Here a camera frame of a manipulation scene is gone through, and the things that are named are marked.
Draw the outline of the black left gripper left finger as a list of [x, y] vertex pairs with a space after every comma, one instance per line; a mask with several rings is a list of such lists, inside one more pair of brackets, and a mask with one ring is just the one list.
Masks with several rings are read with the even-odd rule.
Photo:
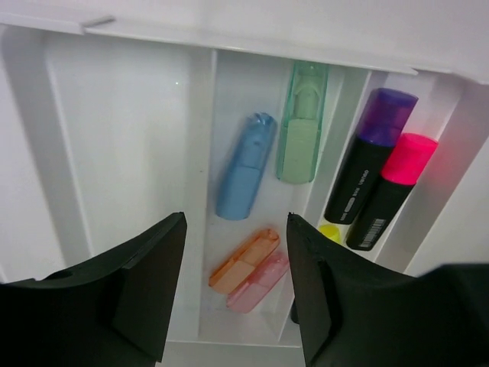
[[186, 241], [173, 213], [45, 279], [1, 286], [3, 366], [154, 366], [164, 354]]

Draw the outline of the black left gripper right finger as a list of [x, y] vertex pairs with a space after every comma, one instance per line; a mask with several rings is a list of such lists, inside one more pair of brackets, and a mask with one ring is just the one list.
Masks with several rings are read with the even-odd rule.
[[297, 214], [287, 249], [308, 366], [486, 366], [488, 266], [420, 277], [327, 239]]

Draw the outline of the yellow black highlighter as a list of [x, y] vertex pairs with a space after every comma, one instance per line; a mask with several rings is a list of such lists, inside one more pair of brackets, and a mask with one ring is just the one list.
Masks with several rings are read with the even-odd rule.
[[327, 239], [341, 245], [341, 231], [333, 224], [323, 224], [319, 227], [319, 232], [323, 234]]

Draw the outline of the orange eraser case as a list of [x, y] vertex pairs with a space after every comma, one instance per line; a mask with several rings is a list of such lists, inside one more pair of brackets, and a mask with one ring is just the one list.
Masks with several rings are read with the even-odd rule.
[[230, 294], [279, 244], [280, 235], [275, 229], [264, 228], [253, 232], [211, 273], [208, 285], [219, 294]]

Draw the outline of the pink black highlighter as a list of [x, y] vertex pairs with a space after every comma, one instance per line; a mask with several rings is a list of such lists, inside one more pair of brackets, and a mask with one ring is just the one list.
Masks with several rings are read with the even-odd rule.
[[346, 245], [370, 251], [415, 187], [439, 143], [424, 135], [403, 133], [351, 225]]

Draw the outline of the blue eraser case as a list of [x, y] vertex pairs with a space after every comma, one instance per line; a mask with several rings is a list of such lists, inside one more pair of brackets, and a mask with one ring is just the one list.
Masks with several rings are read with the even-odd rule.
[[249, 115], [219, 186], [215, 213], [239, 221], [250, 216], [277, 133], [277, 122], [265, 112]]

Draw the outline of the purple black highlighter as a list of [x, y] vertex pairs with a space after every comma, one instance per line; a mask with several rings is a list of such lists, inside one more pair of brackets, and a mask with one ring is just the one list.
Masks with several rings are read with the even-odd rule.
[[418, 101], [396, 89], [371, 92], [325, 207], [325, 220], [353, 223]]

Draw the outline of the green eraser case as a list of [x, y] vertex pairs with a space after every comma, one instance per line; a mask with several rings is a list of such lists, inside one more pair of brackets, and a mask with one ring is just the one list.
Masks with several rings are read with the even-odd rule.
[[277, 149], [277, 178], [307, 184], [316, 174], [328, 66], [296, 60], [287, 90]]

